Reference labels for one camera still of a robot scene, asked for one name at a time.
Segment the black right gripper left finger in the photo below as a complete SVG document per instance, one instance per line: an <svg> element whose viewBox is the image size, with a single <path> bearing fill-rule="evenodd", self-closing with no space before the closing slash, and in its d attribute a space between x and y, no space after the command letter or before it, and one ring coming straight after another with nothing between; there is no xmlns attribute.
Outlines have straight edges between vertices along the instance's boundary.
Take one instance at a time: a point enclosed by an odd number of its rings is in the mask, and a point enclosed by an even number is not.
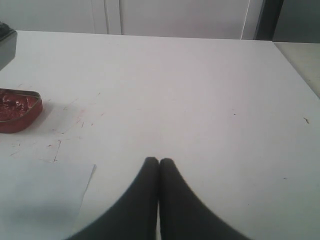
<svg viewBox="0 0 320 240"><path fill-rule="evenodd" d="M125 193L70 240L155 240L158 219L159 161L147 157Z"/></svg>

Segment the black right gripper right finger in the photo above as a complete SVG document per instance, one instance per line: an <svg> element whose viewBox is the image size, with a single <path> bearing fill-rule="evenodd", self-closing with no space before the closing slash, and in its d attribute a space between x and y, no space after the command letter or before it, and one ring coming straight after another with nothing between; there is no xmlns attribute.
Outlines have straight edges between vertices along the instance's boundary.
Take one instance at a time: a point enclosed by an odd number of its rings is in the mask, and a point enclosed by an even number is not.
<svg viewBox="0 0 320 240"><path fill-rule="evenodd" d="M170 158L159 164L159 218L163 240L247 239L201 202Z"/></svg>

